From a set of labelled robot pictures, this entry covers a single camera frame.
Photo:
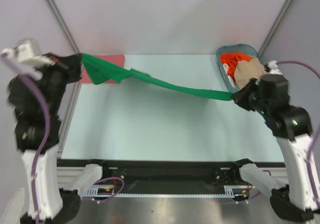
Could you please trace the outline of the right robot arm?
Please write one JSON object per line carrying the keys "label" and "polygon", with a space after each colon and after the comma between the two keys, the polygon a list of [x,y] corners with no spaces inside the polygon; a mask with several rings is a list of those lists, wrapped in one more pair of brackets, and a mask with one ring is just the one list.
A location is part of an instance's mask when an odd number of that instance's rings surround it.
{"label": "right robot arm", "polygon": [[232,95],[236,105],[264,118],[280,147],[288,183],[248,159],[235,162],[230,178],[237,185],[247,182],[256,187],[280,219],[304,223],[320,212],[320,180],[312,151],[316,136],[308,112],[290,105],[288,86],[283,75],[266,74]]}

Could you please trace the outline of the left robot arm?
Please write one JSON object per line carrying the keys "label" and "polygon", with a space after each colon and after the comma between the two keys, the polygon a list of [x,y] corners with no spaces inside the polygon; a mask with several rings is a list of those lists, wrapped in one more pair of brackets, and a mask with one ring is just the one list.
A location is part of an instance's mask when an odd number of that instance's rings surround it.
{"label": "left robot arm", "polygon": [[65,224],[74,219],[85,192],[97,181],[105,184],[110,171],[100,162],[91,161],[67,185],[60,188],[57,176],[59,130],[58,111],[66,86],[80,80],[82,55],[21,58],[42,73],[39,80],[20,74],[8,85],[9,103],[14,106],[17,125],[17,150],[24,163],[29,208],[21,217],[22,224]]}

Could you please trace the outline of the green t shirt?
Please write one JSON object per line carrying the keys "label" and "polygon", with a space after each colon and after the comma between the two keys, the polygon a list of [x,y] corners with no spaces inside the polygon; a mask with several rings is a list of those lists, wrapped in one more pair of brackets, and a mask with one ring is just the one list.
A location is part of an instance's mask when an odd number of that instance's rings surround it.
{"label": "green t shirt", "polygon": [[202,97],[202,98],[208,98],[208,99],[214,99],[214,100],[221,100],[221,101],[231,101],[232,100],[232,93],[226,92],[226,91],[218,91],[218,90],[207,90],[207,89],[194,89],[194,88],[188,88],[183,86],[177,86],[156,78],[151,77],[150,75],[137,71],[135,69],[130,69],[131,77],[134,77],[140,81],[146,82],[148,84],[152,84],[158,87],[183,92],[186,94],[191,94],[194,96]]}

